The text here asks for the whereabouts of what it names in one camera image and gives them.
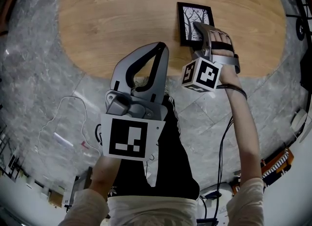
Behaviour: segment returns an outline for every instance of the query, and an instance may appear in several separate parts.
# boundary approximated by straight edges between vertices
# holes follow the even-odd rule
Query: fingers
[[[213,32],[215,41],[222,41],[219,32]]]
[[[227,42],[228,44],[232,45],[231,39],[230,39],[228,36],[226,36],[226,42]]]
[[[215,36],[211,31],[209,31],[209,35],[210,35],[210,40],[215,41]]]
[[[227,39],[226,39],[226,35],[225,34],[220,34],[221,40],[224,43],[228,43]]]

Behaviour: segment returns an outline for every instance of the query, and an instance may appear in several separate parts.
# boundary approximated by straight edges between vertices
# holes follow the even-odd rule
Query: marble floor
[[[286,13],[298,14],[294,0],[281,0]],[[24,159],[25,171],[53,189],[66,188],[75,175],[92,166],[97,151],[81,143],[81,125],[88,142],[96,148],[94,130],[105,112],[107,79],[91,77],[73,65],[64,53],[58,33],[59,0],[18,0],[9,23],[9,34],[0,37],[0,116],[10,137]],[[287,19],[285,49],[279,67],[262,78],[241,78],[249,97],[260,138],[261,156],[270,155],[283,142],[293,138],[290,121],[298,108],[306,105],[307,92],[300,86],[299,62],[307,45],[296,36],[293,18]],[[176,100],[181,124],[182,144],[188,154],[194,178],[201,188],[217,181],[218,149],[231,116],[223,90],[197,94],[180,87],[179,78],[169,77],[167,86]],[[42,131],[48,120],[56,117]],[[63,146],[54,138],[56,132],[72,143]],[[231,180],[239,170],[238,149],[233,128],[228,132],[223,150],[223,181]],[[158,153],[148,162],[148,181],[156,179]]]

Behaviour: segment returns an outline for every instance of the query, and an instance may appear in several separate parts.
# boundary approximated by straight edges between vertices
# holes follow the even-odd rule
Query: framed picture
[[[200,49],[202,46],[202,36],[194,28],[193,22],[198,21],[214,26],[211,8],[198,4],[178,2],[177,10],[181,46]]]

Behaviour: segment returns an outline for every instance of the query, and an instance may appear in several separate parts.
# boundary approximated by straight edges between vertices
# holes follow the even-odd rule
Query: oval table
[[[191,55],[180,46],[177,2],[211,7],[215,27],[232,37],[240,75],[265,76],[279,65],[286,33],[280,0],[61,0],[63,47],[86,73],[111,78],[130,52],[163,41],[170,51],[167,75],[180,75]],[[150,69],[148,63],[138,76],[148,76]]]

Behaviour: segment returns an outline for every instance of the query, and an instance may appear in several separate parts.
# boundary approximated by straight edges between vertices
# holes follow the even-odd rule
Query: white cable
[[[58,114],[58,112],[59,112],[59,108],[60,108],[60,106],[61,106],[61,104],[62,104],[62,101],[63,101],[65,98],[75,98],[75,99],[79,99],[79,100],[82,101],[83,106],[84,106],[85,118],[84,118],[84,121],[83,121],[83,123],[82,123],[82,127],[81,127],[80,132],[81,132],[81,134],[82,134],[82,136],[83,136],[83,138],[84,138],[84,142],[85,142],[89,147],[91,147],[91,148],[93,148],[94,150],[96,150],[96,151],[98,152],[98,154],[99,154],[99,157],[101,157],[100,151],[99,151],[97,148],[95,148],[94,146],[91,146],[91,145],[88,143],[88,141],[87,141],[87,139],[86,139],[86,137],[85,137],[85,135],[84,135],[84,133],[83,133],[83,127],[84,127],[84,124],[85,124],[85,122],[87,121],[87,118],[88,118],[88,116],[87,116],[87,108],[86,108],[86,105],[85,105],[84,101],[83,101],[81,98],[75,97],[75,96],[64,96],[64,97],[60,100],[60,103],[59,103],[59,105],[58,105],[57,112],[56,112],[56,114],[54,115],[53,119],[50,119],[50,120],[41,128],[41,130],[39,131],[39,134],[38,134],[38,141],[39,141],[39,145],[40,145],[41,149],[42,149],[42,145],[41,145],[41,141],[40,141],[40,133],[43,131],[43,129],[44,129],[50,122],[52,122],[52,121],[55,119],[55,117],[57,116],[57,114]]]

